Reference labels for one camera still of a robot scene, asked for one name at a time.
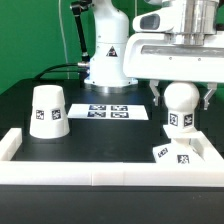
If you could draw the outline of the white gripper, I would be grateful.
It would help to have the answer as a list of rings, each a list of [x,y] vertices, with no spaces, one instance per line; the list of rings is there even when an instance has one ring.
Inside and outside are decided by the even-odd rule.
[[[216,28],[215,6],[164,6],[133,20],[123,69],[128,77],[150,79],[154,104],[159,80],[207,82],[203,109],[224,83],[224,31]]]

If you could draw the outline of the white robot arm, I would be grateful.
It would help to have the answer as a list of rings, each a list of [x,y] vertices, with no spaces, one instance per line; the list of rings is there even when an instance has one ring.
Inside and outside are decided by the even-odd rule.
[[[221,0],[146,0],[158,5],[129,21],[111,0],[93,0],[96,51],[86,83],[103,90],[147,79],[158,102],[162,80],[203,82],[204,103],[224,83],[224,30],[216,25]]]

